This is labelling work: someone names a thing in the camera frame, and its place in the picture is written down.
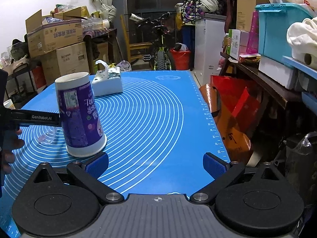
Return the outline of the person's left hand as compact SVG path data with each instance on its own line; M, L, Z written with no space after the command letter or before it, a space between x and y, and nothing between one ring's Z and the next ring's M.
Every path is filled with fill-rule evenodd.
M4 147L2 148L2 172L5 175L12 172L11 165L16 160L13 150L20 149L25 145L25 141L19 138L21 134L21 129L18 131L6 131L4 134Z

